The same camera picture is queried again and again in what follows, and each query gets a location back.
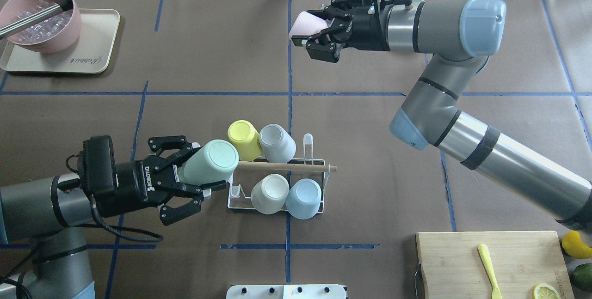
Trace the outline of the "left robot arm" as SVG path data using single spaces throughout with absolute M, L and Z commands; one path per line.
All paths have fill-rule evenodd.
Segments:
M 112 139 L 99 135 L 84 141 L 77 168 L 70 173 L 1 188 L 1 243 L 31 242 L 32 271 L 10 271 L 1 278 L 3 299 L 93 299 L 93 280 L 84 227 L 98 227 L 136 242 L 161 242 L 147 231 L 125 234 L 104 219 L 156 207 L 163 225 L 197 214 L 211 192 L 226 180 L 192 185 L 177 175 L 201 150 L 184 135 L 150 139 L 152 154 L 116 164 Z

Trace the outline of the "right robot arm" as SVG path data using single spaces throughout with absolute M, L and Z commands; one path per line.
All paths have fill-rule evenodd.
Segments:
M 340 51 L 414 51 L 431 61 L 390 124 L 416 149 L 433 145 L 465 168 L 514 191 L 565 227 L 591 231 L 591 183 L 461 111 L 456 103 L 500 47 L 501 0 L 332 0 L 305 11 L 318 25 L 296 21 L 290 38 L 312 59 L 336 63 Z

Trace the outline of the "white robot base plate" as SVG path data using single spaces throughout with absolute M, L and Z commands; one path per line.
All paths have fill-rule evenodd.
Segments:
M 347 287 L 341 284 L 235 285 L 227 299 L 347 299 Z

